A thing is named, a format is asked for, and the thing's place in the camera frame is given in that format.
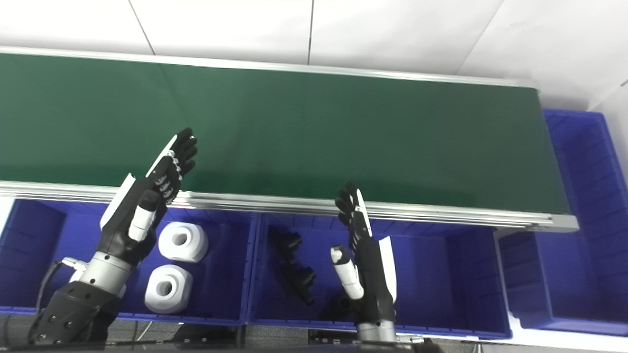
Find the black white robot left hand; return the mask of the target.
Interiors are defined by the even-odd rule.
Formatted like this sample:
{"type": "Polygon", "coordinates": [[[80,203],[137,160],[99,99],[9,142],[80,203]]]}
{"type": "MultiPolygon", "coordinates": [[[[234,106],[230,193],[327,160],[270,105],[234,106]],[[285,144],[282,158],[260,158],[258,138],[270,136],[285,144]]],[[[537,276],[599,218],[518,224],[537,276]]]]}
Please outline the black white robot left hand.
{"type": "Polygon", "coordinates": [[[187,127],[170,139],[144,177],[128,174],[101,219],[96,252],[138,266],[154,248],[156,228],[195,167],[197,151],[197,139],[187,127]]]}

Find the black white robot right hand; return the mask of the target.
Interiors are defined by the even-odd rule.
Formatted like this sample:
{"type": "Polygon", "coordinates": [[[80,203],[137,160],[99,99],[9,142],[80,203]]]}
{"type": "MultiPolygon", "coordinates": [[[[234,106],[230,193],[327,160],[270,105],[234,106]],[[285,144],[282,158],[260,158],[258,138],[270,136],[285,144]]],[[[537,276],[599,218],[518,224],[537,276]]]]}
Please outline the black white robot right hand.
{"type": "Polygon", "coordinates": [[[394,326],[397,299],[392,239],[374,236],[361,190],[348,181],[337,192],[337,218],[348,230],[348,245],[330,248],[331,261],[348,299],[356,326],[394,326]]]}

